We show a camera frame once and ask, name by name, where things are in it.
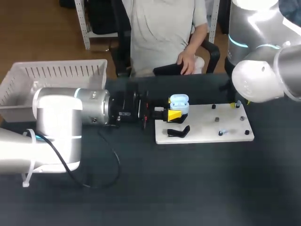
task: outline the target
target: white shelf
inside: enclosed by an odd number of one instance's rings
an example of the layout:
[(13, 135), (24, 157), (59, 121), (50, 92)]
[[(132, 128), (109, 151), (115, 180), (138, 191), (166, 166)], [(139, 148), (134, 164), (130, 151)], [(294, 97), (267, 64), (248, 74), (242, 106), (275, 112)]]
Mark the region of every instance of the white shelf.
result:
[[(74, 0), (76, 5), (77, 15), (79, 17), (79, 25), (81, 28), (81, 33), (83, 35), (83, 40), (86, 49), (90, 49), (90, 38), (112, 38), (118, 37), (117, 33), (98, 35), (90, 31), (86, 20), (85, 20), (85, 9), (84, 0)], [(213, 10), (211, 16), (208, 17), (208, 33), (209, 41), (214, 43), (215, 30), (218, 16), (218, 8), (220, 5), (220, 0), (214, 0)]]

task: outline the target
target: black table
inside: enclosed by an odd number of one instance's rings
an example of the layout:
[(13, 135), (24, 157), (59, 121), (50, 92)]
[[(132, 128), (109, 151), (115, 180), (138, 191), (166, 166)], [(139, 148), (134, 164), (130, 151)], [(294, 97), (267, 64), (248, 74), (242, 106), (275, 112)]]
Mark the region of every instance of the black table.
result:
[[(190, 104), (226, 103), (219, 87), (227, 75), (140, 79), (150, 97), (186, 93)], [(126, 80), (108, 81), (124, 89)], [(301, 225), (301, 104), (279, 99), (245, 106), (253, 142), (157, 145), (154, 125), (101, 132), (122, 164), (118, 183), (106, 190), (76, 187), (67, 174), (0, 177), (0, 222), (31, 226), (294, 226)], [(27, 128), (32, 124), (3, 124)], [(75, 171), (107, 182), (116, 163), (98, 128), (85, 127), (82, 162)]]

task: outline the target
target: black bracket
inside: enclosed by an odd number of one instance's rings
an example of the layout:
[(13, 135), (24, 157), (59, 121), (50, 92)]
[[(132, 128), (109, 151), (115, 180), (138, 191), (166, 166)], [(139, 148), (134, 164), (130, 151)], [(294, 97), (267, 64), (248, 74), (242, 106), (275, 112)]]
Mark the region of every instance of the black bracket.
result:
[(182, 124), (185, 121), (185, 119), (187, 118), (187, 116), (188, 116), (188, 114), (184, 114), (181, 116), (181, 118), (173, 119), (169, 122)]
[(183, 131), (178, 131), (175, 129), (168, 129), (167, 134), (169, 137), (179, 137), (184, 138), (190, 131), (190, 126), (186, 126), (186, 128)]

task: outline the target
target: white cap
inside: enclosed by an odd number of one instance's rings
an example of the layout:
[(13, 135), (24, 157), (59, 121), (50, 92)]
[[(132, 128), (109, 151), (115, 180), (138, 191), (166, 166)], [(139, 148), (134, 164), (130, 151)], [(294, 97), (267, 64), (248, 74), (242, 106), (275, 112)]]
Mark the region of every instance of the white cap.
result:
[(266, 102), (283, 97), (281, 81), (265, 61), (244, 60), (232, 72), (235, 89), (245, 99), (252, 102)]
[(37, 108), (83, 110), (81, 100), (64, 95), (47, 95), (38, 99)]

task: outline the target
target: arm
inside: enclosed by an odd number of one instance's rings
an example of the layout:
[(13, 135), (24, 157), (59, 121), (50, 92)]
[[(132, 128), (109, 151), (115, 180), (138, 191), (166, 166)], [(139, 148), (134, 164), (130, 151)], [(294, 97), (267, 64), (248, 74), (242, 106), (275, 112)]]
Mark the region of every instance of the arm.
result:
[(195, 32), (191, 37), (190, 43), (186, 47), (185, 51), (188, 51), (189, 53), (195, 55), (197, 49), (200, 47), (207, 36), (207, 30), (207, 23), (196, 27)]
[(190, 43), (179, 55), (177, 61), (177, 64), (179, 65), (183, 62), (181, 74), (185, 75), (194, 73), (195, 53), (207, 35), (207, 12), (205, 0), (195, 0), (193, 25), (196, 29), (191, 37)]

